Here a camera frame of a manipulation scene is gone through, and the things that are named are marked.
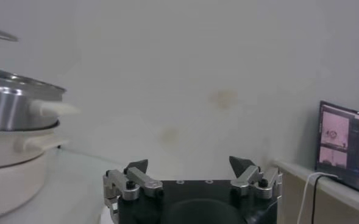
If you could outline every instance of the white pot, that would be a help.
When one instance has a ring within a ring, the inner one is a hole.
[[[40,131],[0,131],[0,167],[34,159],[45,150],[66,144],[53,128]]]
[[[0,215],[32,198],[44,185],[46,153],[26,163],[0,168]]]

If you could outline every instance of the shelf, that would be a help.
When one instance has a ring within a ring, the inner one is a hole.
[[[273,165],[285,171],[285,173],[288,172],[291,175],[294,175],[303,181],[306,181],[309,174],[314,172],[313,170],[310,170],[306,167],[293,163],[286,163],[280,160],[274,160],[272,163]],[[314,183],[315,183],[315,177],[311,178],[310,181],[310,184],[314,185]],[[343,184],[339,184],[329,178],[321,178],[318,183],[318,189],[321,189],[331,197],[359,211],[358,191],[349,188]]]

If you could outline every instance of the white cooker base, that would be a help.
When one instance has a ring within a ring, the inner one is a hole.
[[[15,166],[0,168],[0,215],[32,198],[44,185],[46,154]]]

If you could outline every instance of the stacked cookware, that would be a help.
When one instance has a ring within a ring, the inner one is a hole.
[[[78,110],[62,102],[65,89],[0,70],[0,215],[43,186],[48,149],[67,142],[56,136],[59,116]]]

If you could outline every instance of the laptop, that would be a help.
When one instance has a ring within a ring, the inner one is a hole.
[[[316,170],[359,191],[359,111],[321,101]]]

